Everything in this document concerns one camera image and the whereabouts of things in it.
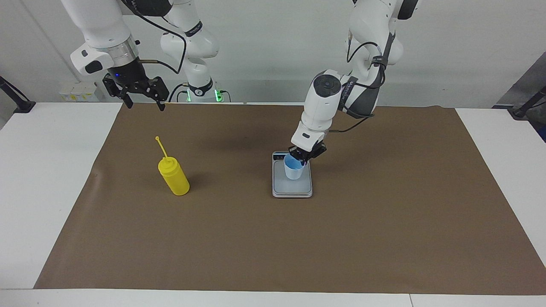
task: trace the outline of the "black stand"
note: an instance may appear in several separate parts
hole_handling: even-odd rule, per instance
[[[529,99],[529,101],[522,105],[521,108],[509,109],[508,111],[515,120],[527,120],[527,117],[525,116],[527,114],[527,111],[529,111],[529,109],[537,104],[537,102],[544,98],[544,96],[546,96],[546,86],[538,91],[538,93],[536,93],[533,97],[531,97],[531,99]]]
[[[17,105],[17,109],[13,113],[28,113],[36,105],[35,101],[24,101],[17,95],[13,89],[8,85],[6,80],[0,76],[0,88],[11,98]]]

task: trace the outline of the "green led light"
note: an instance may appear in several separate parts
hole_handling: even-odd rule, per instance
[[[219,90],[214,90],[214,93],[216,94],[216,101],[217,102],[222,102],[222,100],[224,100],[224,97],[222,97],[222,93],[220,93]]]

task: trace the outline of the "yellow bottle cap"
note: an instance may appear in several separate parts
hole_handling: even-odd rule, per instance
[[[178,167],[178,161],[173,157],[165,157],[161,159],[161,161],[157,165],[159,172],[165,177],[170,177],[176,174],[176,172],[178,171]]]

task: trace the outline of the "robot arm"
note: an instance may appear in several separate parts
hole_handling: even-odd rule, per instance
[[[167,18],[173,26],[182,31],[180,34],[186,37],[187,52],[184,59],[186,64],[182,68],[188,78],[188,95],[191,101],[217,101],[216,82],[202,59],[215,57],[219,45],[216,38],[203,27],[194,0],[175,0]],[[184,56],[183,47],[182,39],[171,33],[165,33],[161,37],[161,48],[177,62]]]
[[[388,64],[402,55],[403,47],[395,39],[397,20],[408,19],[417,9],[418,0],[353,0],[355,7],[349,19],[348,48],[358,46],[353,55],[347,53],[353,71],[341,75],[334,70],[318,74],[307,93],[304,112],[290,148],[290,154],[302,163],[324,151],[327,135],[336,111],[356,119],[373,116],[379,88],[385,82]]]
[[[138,56],[137,44],[123,22],[120,7],[115,0],[61,0],[68,15],[84,34],[85,43],[76,49],[70,59],[83,75],[108,70],[103,83],[112,97],[122,99],[131,108],[128,93],[139,93],[156,101],[160,110],[169,90],[161,77],[149,79]],[[143,14],[161,15],[170,10],[168,0],[134,0],[144,5]]]

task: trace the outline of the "tabletop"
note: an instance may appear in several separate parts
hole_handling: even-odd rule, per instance
[[[546,297],[153,290],[30,290],[70,213],[120,103],[40,103],[0,130],[0,305],[545,306]],[[546,263],[546,145],[505,110],[458,109]]]

